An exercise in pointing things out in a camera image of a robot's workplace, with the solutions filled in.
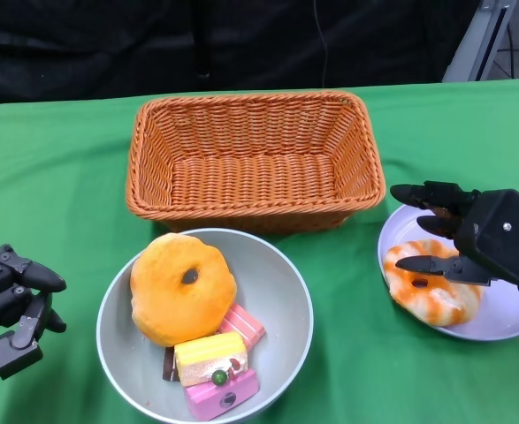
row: toy food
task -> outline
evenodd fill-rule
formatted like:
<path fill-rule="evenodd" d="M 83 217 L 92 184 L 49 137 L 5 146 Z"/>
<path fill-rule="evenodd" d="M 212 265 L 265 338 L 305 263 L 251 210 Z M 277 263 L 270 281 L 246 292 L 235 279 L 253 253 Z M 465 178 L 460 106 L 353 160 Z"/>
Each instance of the toy food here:
<path fill-rule="evenodd" d="M 223 386 L 204 382 L 185 388 L 188 409 L 198 420 L 212 418 L 229 411 L 259 391 L 256 372 L 249 369 Z"/>
<path fill-rule="evenodd" d="M 240 333 L 235 331 L 177 344 L 174 351 L 183 386 L 212 379 L 221 385 L 248 369 L 248 351 Z"/>
<path fill-rule="evenodd" d="M 161 346 L 214 334 L 237 292 L 219 250 L 172 233 L 147 246 L 132 267 L 130 285 L 135 325 Z"/>
<path fill-rule="evenodd" d="M 230 310 L 227 311 L 218 329 L 219 333 L 227 333 L 229 331 L 240 333 L 243 343 L 248 348 L 248 352 L 265 334 L 263 325 L 237 303 L 234 303 Z"/>
<path fill-rule="evenodd" d="M 479 310 L 484 287 L 450 283 L 442 276 L 428 276 L 395 267 L 408 256 L 455 256 L 458 251 L 437 240 L 410 241 L 385 255 L 383 268 L 393 299 L 421 321 L 430 325 L 453 325 L 472 320 Z"/>
<path fill-rule="evenodd" d="M 177 369 L 177 358 L 174 347 L 164 348 L 163 380 L 167 382 L 179 382 L 179 370 Z"/>

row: wicker basket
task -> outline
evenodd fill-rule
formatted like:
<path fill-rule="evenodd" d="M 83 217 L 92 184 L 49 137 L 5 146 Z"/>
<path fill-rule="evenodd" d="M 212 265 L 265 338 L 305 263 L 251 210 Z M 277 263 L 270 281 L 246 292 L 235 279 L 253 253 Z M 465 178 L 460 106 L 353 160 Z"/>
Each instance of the wicker basket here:
<path fill-rule="evenodd" d="M 347 92 L 168 97 L 135 121 L 127 206 L 172 231 L 329 229 L 384 196 L 367 110 Z"/>

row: green tablecloth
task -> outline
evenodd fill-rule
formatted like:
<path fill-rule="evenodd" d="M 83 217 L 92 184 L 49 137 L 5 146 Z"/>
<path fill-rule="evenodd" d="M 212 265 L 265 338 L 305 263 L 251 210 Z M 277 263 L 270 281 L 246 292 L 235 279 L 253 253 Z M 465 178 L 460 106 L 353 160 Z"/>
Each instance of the green tablecloth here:
<path fill-rule="evenodd" d="M 519 81 L 353 89 L 366 101 L 387 186 L 437 179 L 519 190 Z M 0 423 L 150 423 L 106 380 L 95 348 L 111 279 L 154 237 L 124 203 L 134 114 L 148 97 L 0 105 L 0 244 L 55 269 L 64 335 L 0 381 Z M 464 342 L 389 299 L 378 233 L 387 196 L 334 231 L 270 238 L 315 310 L 304 368 L 254 422 L 519 423 L 519 337 Z"/>

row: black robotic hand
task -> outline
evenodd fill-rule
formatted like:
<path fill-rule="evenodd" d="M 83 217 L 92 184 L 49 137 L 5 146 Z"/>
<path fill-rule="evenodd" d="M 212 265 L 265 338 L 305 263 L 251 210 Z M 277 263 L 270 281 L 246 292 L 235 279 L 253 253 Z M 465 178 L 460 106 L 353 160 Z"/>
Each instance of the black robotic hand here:
<path fill-rule="evenodd" d="M 66 288 L 55 272 L 0 246 L 0 326 L 15 331 L 0 336 L 0 377 L 6 379 L 42 358 L 38 341 L 44 330 L 62 333 L 66 324 L 51 308 L 52 293 Z"/>
<path fill-rule="evenodd" d="M 426 181 L 394 185 L 391 195 L 409 206 L 429 209 L 418 225 L 452 239 L 460 256 L 441 259 L 413 256 L 396 266 L 423 274 L 442 275 L 463 284 L 489 285 L 494 279 L 516 284 L 519 291 L 519 193 L 515 190 L 464 192 L 458 185 Z"/>

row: toy donut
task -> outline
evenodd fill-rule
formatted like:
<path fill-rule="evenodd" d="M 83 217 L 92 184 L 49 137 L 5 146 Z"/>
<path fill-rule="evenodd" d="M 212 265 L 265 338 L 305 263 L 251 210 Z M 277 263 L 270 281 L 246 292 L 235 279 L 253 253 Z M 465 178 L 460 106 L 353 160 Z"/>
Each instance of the toy donut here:
<path fill-rule="evenodd" d="M 391 297 L 419 320 L 446 326 L 472 320 L 479 310 L 484 287 L 450 283 L 442 276 L 428 276 L 395 266 L 408 256 L 455 256 L 458 251 L 437 240 L 410 241 L 387 252 L 383 263 Z"/>
<path fill-rule="evenodd" d="M 132 267 L 130 286 L 135 325 L 161 346 L 214 334 L 237 292 L 219 250 L 173 233 L 143 251 Z"/>

